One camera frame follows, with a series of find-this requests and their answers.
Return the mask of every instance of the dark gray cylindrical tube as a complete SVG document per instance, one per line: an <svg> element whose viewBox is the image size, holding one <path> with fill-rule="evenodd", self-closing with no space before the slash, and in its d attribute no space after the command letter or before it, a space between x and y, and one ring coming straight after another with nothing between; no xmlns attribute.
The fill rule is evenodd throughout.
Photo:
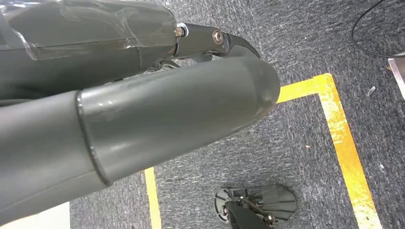
<svg viewBox="0 0 405 229"><path fill-rule="evenodd" d="M114 181L228 136L267 115L280 84L257 58L228 58L84 90L89 143Z"/></svg>
<svg viewBox="0 0 405 229"><path fill-rule="evenodd" d="M230 135L267 115L280 85L228 58L0 108L0 225Z"/></svg>
<svg viewBox="0 0 405 229"><path fill-rule="evenodd" d="M76 94L0 108L0 225L106 187L87 150Z"/></svg>

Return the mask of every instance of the metal bracket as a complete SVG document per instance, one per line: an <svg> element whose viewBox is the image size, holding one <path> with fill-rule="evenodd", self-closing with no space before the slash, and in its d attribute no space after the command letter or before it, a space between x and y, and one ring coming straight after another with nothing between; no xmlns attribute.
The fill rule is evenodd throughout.
<svg viewBox="0 0 405 229"><path fill-rule="evenodd" d="M184 30L184 35L178 38L173 58L183 59L206 54L220 57L226 57L229 54L240 56L243 52L232 52L237 46L250 51L250 55L260 58L256 49L245 39L221 32L218 28L188 23L180 23L178 26Z"/></svg>

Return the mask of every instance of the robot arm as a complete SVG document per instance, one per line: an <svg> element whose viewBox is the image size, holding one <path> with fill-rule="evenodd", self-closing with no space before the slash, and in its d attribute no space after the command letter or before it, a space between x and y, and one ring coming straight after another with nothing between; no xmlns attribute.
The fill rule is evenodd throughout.
<svg viewBox="0 0 405 229"><path fill-rule="evenodd" d="M0 63L0 225L217 141L265 117L278 99L276 72L241 38L212 27L178 27L168 10L162 14L162 7L150 4L83 4L46 1L14 14L3 13L2 25L10 26L7 32L16 34L14 38L23 37L25 46L5 42L0 52L4 59ZM51 12L62 12L49 23L63 27L69 22L66 28L75 28L90 21L100 29L115 22L112 14L131 22L134 11L138 18L155 17L147 25L160 27L123 23L113 27L125 38L122 41L111 39L111 32L102 41L86 37L87 43L67 44L78 38L58 43L51 34L41 37L19 24L20 17L28 23L27 19L41 18L38 12L49 17ZM139 33L130 33L131 26ZM141 29L152 36L166 34L166 28L172 35L162 41L139 36ZM176 34L176 28L183 34ZM125 36L133 36L136 43ZM209 41L200 46L201 38ZM246 53L251 57L235 57ZM171 59L199 55L232 58L108 83L157 70Z"/></svg>

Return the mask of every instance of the bolt head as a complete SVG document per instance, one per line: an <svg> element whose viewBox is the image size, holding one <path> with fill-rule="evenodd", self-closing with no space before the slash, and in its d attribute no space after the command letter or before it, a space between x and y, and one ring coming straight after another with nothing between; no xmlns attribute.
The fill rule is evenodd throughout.
<svg viewBox="0 0 405 229"><path fill-rule="evenodd" d="M219 30L214 30L213 32L213 40L215 44L222 44L224 42L224 36L222 35L222 32Z"/></svg>
<svg viewBox="0 0 405 229"><path fill-rule="evenodd" d="M174 34L176 35L176 37L181 37L181 36L184 34L184 31L183 31L182 28L177 27L177 28L174 30Z"/></svg>

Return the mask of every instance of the gray plastic cover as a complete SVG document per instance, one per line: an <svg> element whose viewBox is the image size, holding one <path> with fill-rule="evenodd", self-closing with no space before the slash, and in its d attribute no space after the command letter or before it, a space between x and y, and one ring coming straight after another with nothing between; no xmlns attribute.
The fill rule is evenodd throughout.
<svg viewBox="0 0 405 229"><path fill-rule="evenodd" d="M168 9L145 2L0 1L0 52L25 49L33 60L170 46L175 27Z"/></svg>

